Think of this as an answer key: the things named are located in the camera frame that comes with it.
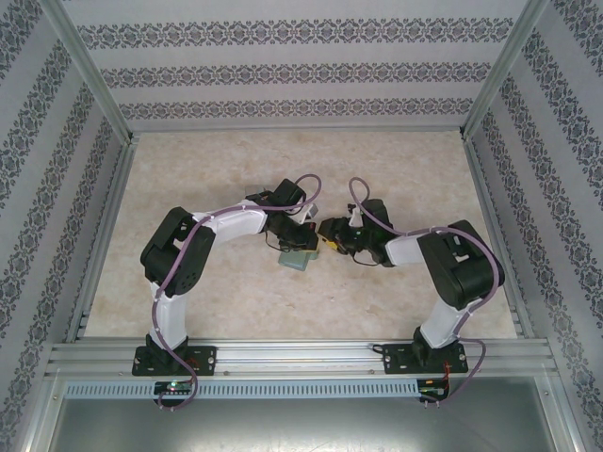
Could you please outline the green card holder wallet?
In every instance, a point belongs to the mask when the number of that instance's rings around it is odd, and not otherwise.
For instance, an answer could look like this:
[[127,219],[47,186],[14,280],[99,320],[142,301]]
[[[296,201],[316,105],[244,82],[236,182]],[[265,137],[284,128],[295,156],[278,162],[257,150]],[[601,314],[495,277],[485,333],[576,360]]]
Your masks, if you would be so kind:
[[318,258],[318,250],[281,251],[278,259],[280,266],[305,271],[308,264]]

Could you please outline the grey metal panel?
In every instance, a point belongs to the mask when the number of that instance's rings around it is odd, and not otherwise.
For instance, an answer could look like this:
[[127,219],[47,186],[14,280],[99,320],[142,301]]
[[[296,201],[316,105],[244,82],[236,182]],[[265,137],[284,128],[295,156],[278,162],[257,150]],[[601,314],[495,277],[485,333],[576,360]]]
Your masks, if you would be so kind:
[[150,401],[69,400],[49,452],[572,452],[544,414],[409,399],[208,400],[175,413]]

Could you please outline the aluminium mounting rail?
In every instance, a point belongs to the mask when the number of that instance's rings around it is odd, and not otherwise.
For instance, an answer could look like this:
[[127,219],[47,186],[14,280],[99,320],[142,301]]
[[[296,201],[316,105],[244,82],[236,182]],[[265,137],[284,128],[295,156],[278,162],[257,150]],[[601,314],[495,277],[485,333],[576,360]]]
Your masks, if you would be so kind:
[[[216,379],[326,379],[382,376],[383,358],[366,341],[196,342],[217,349]],[[538,377],[558,371],[546,339],[486,340],[479,377]],[[84,338],[52,346],[43,376],[75,379],[129,379],[141,339]]]

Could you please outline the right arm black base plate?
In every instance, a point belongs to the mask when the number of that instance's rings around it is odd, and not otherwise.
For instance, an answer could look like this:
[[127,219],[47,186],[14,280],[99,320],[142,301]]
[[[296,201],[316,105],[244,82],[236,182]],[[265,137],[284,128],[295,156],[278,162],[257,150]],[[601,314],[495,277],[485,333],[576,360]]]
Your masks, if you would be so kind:
[[443,348],[416,351],[414,344],[382,345],[386,374],[439,374],[447,369],[452,374],[468,372],[464,346],[459,342]]

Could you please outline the aluminium side rail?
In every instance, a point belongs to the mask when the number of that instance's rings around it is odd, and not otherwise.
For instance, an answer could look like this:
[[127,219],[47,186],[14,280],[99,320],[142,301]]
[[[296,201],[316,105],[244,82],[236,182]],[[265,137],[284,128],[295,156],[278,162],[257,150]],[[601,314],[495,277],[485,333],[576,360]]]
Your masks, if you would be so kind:
[[510,307],[516,333],[523,339],[536,338],[537,334],[531,324],[530,315],[522,297],[522,291],[513,271],[511,257],[503,240],[503,234],[497,221],[497,212],[490,197],[486,179],[481,171],[479,159],[471,142],[464,141],[463,147],[479,198],[485,227],[490,237],[491,249],[501,263],[505,273],[503,289]]
[[119,159],[116,162],[113,177],[106,193],[102,215],[96,229],[96,236],[90,249],[86,271],[76,291],[68,329],[65,331],[64,341],[66,343],[73,343],[78,339],[82,319],[90,314],[139,139],[140,133],[134,133],[129,141],[122,146]]

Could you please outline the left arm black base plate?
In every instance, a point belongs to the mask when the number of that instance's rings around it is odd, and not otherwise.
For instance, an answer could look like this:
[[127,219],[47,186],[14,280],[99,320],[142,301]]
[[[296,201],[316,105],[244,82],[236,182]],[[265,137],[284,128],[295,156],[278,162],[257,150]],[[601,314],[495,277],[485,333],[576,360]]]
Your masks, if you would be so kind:
[[[217,349],[206,346],[188,346],[178,348],[175,353],[190,367],[197,376],[213,376]],[[190,376],[190,371],[164,350],[151,347],[137,347],[132,364],[132,375],[135,377],[183,377]]]

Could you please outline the aluminium frame post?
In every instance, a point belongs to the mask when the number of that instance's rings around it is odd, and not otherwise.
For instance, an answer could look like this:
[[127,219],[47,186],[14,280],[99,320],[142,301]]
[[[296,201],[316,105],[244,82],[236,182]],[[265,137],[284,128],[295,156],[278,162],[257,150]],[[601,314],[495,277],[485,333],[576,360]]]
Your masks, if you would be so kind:
[[84,82],[90,88],[113,131],[117,134],[120,143],[128,146],[132,141],[133,132],[127,125],[126,119],[111,95],[104,77],[94,63],[86,44],[69,17],[67,10],[62,5],[62,1],[37,1],[69,53]]
[[527,0],[461,127],[463,142],[476,132],[548,3],[549,0]]

